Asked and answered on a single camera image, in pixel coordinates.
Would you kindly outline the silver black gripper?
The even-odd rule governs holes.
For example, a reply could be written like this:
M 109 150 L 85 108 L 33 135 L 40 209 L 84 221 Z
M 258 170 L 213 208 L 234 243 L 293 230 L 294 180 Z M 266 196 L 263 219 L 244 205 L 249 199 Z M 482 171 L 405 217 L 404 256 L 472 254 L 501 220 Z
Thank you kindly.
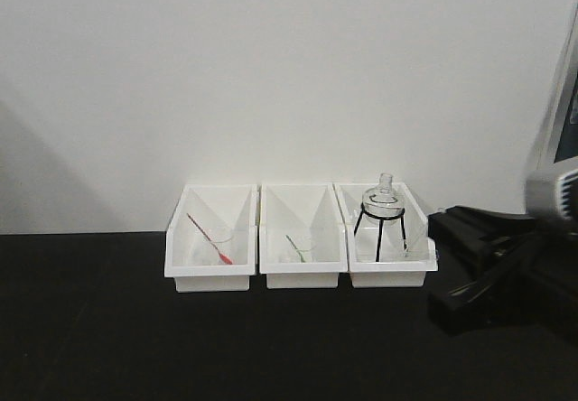
M 530 216 L 577 229 L 577 158 L 530 173 L 524 194 Z M 430 293 L 429 316 L 446 333 L 537 323 L 577 341 L 577 242 L 526 238 L 538 227 L 530 216 L 458 205 L 428 217 L 428 237 L 455 255 L 506 253 L 474 281 Z

